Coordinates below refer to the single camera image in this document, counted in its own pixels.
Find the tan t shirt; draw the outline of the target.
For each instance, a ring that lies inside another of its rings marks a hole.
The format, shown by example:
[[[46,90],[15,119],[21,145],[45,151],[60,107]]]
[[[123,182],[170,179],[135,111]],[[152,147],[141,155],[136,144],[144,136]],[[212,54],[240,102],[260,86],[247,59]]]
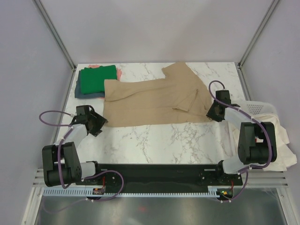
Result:
[[[164,78],[121,82],[105,80],[103,116],[107,126],[203,123],[212,105],[207,86],[184,62],[162,69]]]

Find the cream t shirt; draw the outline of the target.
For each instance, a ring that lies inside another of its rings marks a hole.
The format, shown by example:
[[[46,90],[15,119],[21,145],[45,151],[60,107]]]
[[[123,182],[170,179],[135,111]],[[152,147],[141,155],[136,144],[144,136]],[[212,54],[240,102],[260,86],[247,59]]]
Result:
[[[267,167],[263,168],[264,171],[286,171],[288,167],[297,163],[297,158],[294,153],[288,148],[288,144],[290,143],[289,137],[287,135],[287,131],[280,125],[279,118],[274,114],[260,114],[255,115],[254,117],[250,117],[255,119],[258,122],[271,122],[275,128],[275,141],[277,148],[277,158],[274,162],[271,162]],[[249,118],[247,118],[242,113],[235,111],[233,109],[228,109],[225,113],[225,120],[231,124],[232,126],[232,134],[234,139],[235,148],[238,147],[239,135],[240,135],[240,127],[243,122],[251,122]],[[234,174],[248,169],[249,167],[254,168],[255,166],[260,167],[260,164],[243,164],[237,153],[233,155],[233,157],[226,159],[224,161],[223,168],[225,172],[228,174]]]

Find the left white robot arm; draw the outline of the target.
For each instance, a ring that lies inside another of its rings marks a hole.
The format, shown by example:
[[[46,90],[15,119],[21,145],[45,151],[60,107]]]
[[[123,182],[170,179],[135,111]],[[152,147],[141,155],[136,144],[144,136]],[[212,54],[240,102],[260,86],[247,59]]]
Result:
[[[42,149],[44,182],[47,187],[60,185],[63,189],[87,178],[92,184],[99,184],[103,173],[96,169],[96,161],[81,163],[77,147],[91,135],[97,137],[107,119],[98,114],[91,105],[76,107],[76,114],[67,132],[61,139]]]

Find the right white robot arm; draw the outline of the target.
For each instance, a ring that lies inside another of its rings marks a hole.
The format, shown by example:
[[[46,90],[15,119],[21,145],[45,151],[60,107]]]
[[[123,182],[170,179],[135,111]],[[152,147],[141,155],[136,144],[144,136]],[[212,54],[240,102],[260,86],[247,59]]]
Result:
[[[267,104],[255,101],[232,103],[228,90],[217,90],[207,117],[216,122],[227,121],[238,129],[237,154],[220,162],[222,168],[215,172],[215,180],[226,184],[232,174],[249,168],[265,168],[277,159],[275,126],[272,122],[256,119],[267,112]]]

